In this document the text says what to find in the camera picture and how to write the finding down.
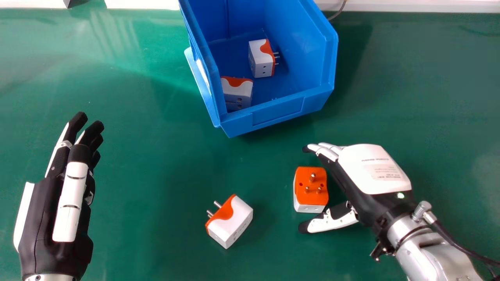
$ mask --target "metal screw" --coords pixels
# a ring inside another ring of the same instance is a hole
[[[416,223],[420,222],[422,220],[422,217],[424,216],[424,213],[432,208],[433,206],[431,205],[431,203],[427,201],[422,201],[418,203],[418,206],[415,208],[415,211],[411,215],[411,219]]]

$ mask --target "green tabletop surface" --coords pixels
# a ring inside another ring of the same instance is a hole
[[[45,173],[65,123],[106,129],[83,280],[405,280],[374,262],[370,229],[297,225],[302,146],[382,145],[418,200],[469,248],[500,258],[500,15],[345,12],[323,110],[246,135],[214,128],[183,51],[179,11],[0,10],[0,280],[20,279],[12,235],[26,181]],[[333,181],[330,202],[346,198]],[[205,230],[237,194],[254,218],[228,250]],[[478,271],[485,268],[476,263]]]

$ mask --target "robotic arm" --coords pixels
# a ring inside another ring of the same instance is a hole
[[[324,232],[360,222],[376,236],[370,256],[377,262],[382,255],[396,257],[413,281],[481,280],[468,256],[500,265],[453,240],[431,212],[431,204],[417,205],[407,175],[381,146],[322,142],[302,150],[316,154],[348,201],[301,223],[299,232]]]
[[[77,139],[87,120],[78,112],[66,124],[45,178],[24,186],[13,237],[24,281],[79,281],[91,261],[87,230],[104,125],[94,122]]]

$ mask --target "orange and white plug adapter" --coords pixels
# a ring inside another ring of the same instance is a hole
[[[322,167],[298,167],[293,178],[295,211],[319,214],[328,199],[327,171]]]
[[[227,110],[237,111],[252,105],[254,81],[246,78],[222,76],[220,83]]]
[[[205,223],[206,232],[224,249],[228,249],[247,229],[254,209],[241,200],[236,194],[231,195],[224,204],[214,201],[219,209],[212,213],[206,210],[208,221]]]
[[[250,63],[253,77],[271,77],[275,74],[275,67],[279,64],[278,52],[273,52],[268,39],[253,40],[248,42],[248,62]]]

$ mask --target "blue plastic bin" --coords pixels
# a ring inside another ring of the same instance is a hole
[[[230,138],[320,110],[334,89],[337,33],[313,0],[179,0],[184,52],[215,127]],[[248,42],[280,53],[274,76],[253,78]],[[252,104],[228,112],[221,76],[253,79]]]

